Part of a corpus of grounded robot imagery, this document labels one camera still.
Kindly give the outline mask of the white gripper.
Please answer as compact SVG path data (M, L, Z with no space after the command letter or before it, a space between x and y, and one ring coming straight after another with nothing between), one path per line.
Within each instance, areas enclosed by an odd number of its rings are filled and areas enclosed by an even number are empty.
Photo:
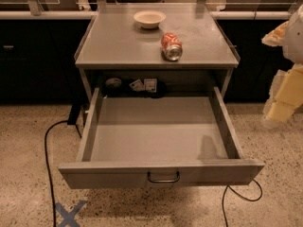
M303 105L303 5L286 21L266 34L261 42L282 46L283 56L295 63L288 71L278 70L263 108L261 123L272 129L286 123Z

